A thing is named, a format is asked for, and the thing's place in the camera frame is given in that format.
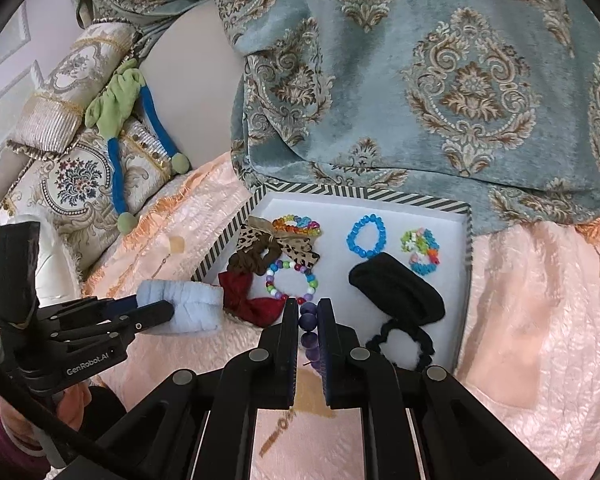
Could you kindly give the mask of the person's left hand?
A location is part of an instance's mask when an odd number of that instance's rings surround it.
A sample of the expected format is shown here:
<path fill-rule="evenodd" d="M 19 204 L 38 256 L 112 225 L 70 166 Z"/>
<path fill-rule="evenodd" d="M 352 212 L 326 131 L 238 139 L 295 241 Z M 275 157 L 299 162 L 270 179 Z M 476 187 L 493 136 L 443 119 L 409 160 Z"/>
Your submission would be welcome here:
<path fill-rule="evenodd" d="M 91 391 L 87 383 L 79 382 L 64 391 L 64 395 L 55 406 L 54 416 L 49 410 L 39 408 L 35 422 L 29 422 L 12 404 L 0 396 L 0 422 L 7 437 L 18 445 L 22 444 L 29 451 L 34 448 L 44 448 L 48 451 L 50 446 L 47 441 L 53 441 L 54 445 L 65 445 L 67 450 L 77 453 L 91 446 L 76 432 L 82 425 L 84 408 L 91 400 Z"/>

